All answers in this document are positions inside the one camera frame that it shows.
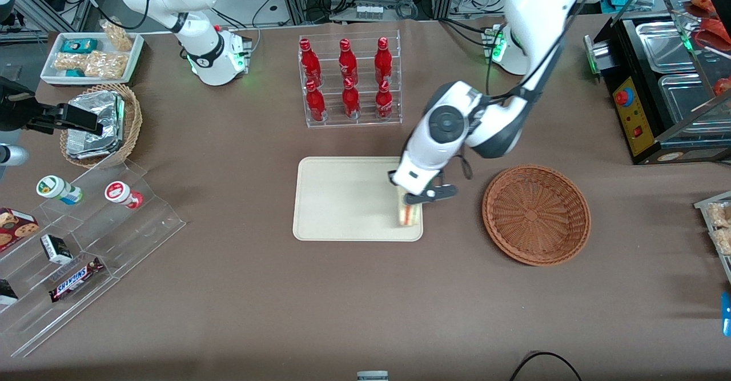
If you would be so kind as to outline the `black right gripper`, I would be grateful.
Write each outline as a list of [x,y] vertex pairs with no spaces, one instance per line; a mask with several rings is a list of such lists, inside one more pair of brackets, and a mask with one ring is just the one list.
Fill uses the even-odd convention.
[[76,130],[103,134],[97,114],[70,103],[41,105],[42,112],[35,118],[38,106],[34,99],[35,94],[27,87],[1,77],[1,131],[23,129],[52,135],[57,130]]

